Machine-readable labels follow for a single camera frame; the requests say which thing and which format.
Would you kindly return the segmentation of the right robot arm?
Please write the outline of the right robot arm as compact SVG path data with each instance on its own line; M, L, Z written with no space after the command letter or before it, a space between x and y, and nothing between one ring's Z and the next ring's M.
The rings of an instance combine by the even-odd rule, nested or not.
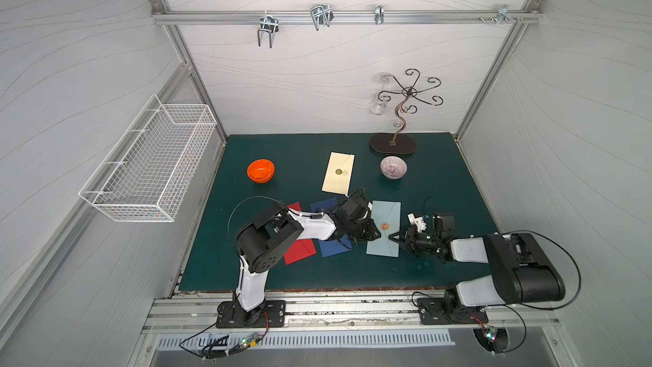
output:
M429 253L446 263L483 263L490 274L458 282L440 302L446 316L485 307L559 302L566 289L560 273L531 231L457 238L454 217L438 213L409 214L409 227L388 236L406 252Z

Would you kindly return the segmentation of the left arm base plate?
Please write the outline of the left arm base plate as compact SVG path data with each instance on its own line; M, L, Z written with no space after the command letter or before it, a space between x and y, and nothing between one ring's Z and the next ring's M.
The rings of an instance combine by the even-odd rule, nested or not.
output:
M251 311L244 311L238 300L222 302L217 307L218 329L264 329L285 325L286 302L266 300Z

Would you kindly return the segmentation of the aluminium crossbar rail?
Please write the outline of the aluminium crossbar rail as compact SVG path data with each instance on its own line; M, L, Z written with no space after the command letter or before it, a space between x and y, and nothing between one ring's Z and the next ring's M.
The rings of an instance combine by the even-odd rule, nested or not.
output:
M489 18L498 10L385 10L382 25L485 24L479 17ZM538 23L542 12L509 10L525 19L525 24ZM265 15L279 20L280 25L312 25L308 10L281 11L170 11L153 15L157 25L260 25ZM333 10L331 25L375 25L375 10Z

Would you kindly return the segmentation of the orange plastic bowl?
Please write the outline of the orange plastic bowl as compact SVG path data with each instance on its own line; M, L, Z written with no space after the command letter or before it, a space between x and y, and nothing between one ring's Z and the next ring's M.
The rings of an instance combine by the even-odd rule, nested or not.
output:
M268 159L259 159L248 166L246 174L254 183L264 184L275 175L275 166Z

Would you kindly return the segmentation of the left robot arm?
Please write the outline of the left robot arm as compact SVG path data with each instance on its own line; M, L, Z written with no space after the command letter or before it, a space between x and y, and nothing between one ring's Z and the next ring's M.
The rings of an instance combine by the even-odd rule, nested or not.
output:
M376 241L381 233L371 217L372 204L363 194L350 195L331 209L297 211L272 200L272 205L244 225L234 237L239 279L234 294L246 313L265 302L268 272L296 241Z

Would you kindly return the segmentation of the striped ceramic bowl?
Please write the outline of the striped ceramic bowl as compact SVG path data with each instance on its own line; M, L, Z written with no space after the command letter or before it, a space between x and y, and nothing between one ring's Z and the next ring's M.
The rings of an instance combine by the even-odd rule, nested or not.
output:
M398 156L387 156L380 162L380 171L388 179L400 179L407 174L408 168L404 159Z

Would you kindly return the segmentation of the light blue envelope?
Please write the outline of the light blue envelope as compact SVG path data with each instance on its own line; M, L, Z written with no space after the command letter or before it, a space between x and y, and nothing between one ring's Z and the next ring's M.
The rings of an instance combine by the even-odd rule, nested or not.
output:
M380 238L367 243L366 253L372 256L398 258L399 245L389 238L400 230L401 203L374 200L371 217L380 231Z

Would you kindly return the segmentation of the red envelope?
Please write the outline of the red envelope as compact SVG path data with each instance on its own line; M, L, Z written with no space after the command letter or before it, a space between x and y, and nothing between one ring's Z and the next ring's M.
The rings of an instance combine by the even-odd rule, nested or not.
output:
M285 264L290 265L292 263L297 263L316 254L317 250L312 240L297 240L285 253Z

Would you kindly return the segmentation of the dark jewelry stand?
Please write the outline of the dark jewelry stand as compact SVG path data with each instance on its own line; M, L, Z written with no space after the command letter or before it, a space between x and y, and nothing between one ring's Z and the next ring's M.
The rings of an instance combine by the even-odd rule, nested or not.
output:
M422 94L441 87L441 80L438 77L428 76L425 83L426 88L418 89L417 85L421 78L421 72L414 68L405 71L407 77L413 77L414 81L410 84L402 84L400 80L389 73L380 75L380 81L383 84L382 90L377 93L371 105L371 112L375 116L381 116L392 98L399 98L400 101L394 108L395 132L378 133L372 136L369 146L377 154L384 156L408 156L416 151L416 143L413 138L405 134L407 128L406 116L415 115L419 111L417 104L423 104L432 107L443 106L444 99L440 95L434 94L431 98L423 98Z

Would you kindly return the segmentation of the metal hook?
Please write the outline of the metal hook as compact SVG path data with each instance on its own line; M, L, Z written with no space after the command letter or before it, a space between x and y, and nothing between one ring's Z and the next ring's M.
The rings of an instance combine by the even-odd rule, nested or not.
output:
M382 4L375 6L375 25L382 25L385 20L385 8Z
M319 31L322 25L324 27L330 27L334 19L333 10L329 4L320 4L312 7L310 9L310 16L317 31Z
M493 25L519 24L525 22L525 19L523 17L511 15L511 13L509 13L509 6L507 4L499 8L496 15L489 17L488 19L484 17L479 17L478 20L480 20L481 23L485 23L485 24L489 23Z
M263 37L268 37L270 49L273 47L273 41L279 29L279 20L271 15L265 15L260 20L260 27L257 30L258 46L262 46Z

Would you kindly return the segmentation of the cream envelope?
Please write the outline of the cream envelope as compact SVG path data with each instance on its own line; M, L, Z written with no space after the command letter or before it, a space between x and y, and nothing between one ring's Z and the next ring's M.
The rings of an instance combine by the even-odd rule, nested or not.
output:
M347 195L349 193L354 161L354 155L331 152L322 191Z

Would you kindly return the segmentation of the dark blue envelope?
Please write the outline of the dark blue envelope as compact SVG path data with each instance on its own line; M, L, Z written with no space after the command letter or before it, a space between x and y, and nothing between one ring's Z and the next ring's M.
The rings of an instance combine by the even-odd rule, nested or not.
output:
M311 211L326 211L335 208L337 205L336 198L321 200L311 204ZM339 240L319 241L319 247L323 258L332 257L352 250L351 241L345 235Z

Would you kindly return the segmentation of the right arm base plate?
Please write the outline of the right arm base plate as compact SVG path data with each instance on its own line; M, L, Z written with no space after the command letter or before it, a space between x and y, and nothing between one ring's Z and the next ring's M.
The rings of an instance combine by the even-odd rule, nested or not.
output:
M424 326L487 324L480 307L465 307L453 300L421 297L416 299L419 323Z

